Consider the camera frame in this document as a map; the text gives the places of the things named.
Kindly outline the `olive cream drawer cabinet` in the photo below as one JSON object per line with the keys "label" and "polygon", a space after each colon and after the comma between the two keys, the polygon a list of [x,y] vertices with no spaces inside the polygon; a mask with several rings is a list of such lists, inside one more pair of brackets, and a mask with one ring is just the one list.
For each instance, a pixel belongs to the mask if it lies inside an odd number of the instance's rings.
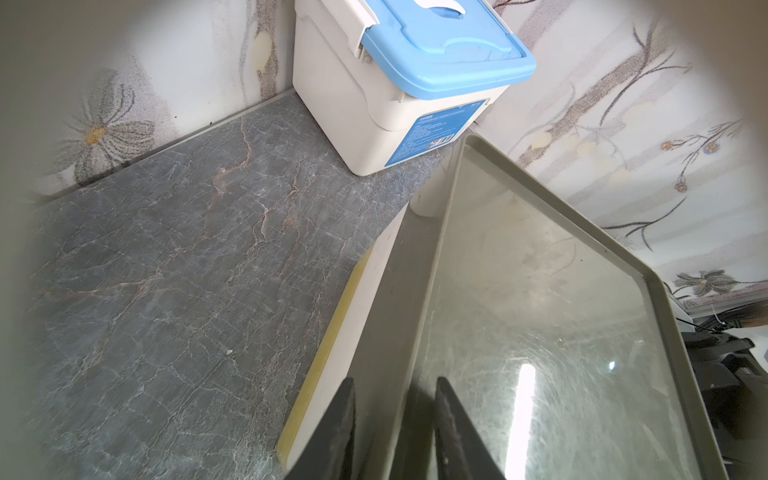
{"label": "olive cream drawer cabinet", "polygon": [[345,378],[351,479],[437,479],[449,380],[504,479],[723,479],[660,278],[477,135],[354,267],[277,444]]}

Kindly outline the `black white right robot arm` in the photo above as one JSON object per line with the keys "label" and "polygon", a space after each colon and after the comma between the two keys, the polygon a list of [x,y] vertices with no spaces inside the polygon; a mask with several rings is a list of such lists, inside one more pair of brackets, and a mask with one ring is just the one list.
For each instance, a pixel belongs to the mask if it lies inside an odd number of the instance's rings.
{"label": "black white right robot arm", "polygon": [[767,367],[753,354],[754,340],[734,331],[765,327],[767,303],[678,322],[727,476],[765,479]]}

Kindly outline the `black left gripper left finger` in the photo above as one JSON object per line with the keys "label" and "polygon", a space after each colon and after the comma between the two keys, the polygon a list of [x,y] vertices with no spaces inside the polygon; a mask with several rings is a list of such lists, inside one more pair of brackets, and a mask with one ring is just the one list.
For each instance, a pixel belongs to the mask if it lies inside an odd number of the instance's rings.
{"label": "black left gripper left finger", "polygon": [[318,426],[287,480],[351,479],[354,460],[355,386],[345,378],[338,387]]}

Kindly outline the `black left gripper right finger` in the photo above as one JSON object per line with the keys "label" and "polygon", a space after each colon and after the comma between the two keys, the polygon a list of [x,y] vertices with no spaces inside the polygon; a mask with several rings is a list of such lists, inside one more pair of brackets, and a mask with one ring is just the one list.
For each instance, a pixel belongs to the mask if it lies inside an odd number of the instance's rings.
{"label": "black left gripper right finger", "polygon": [[449,380],[438,377],[434,435],[440,480],[504,479]]}

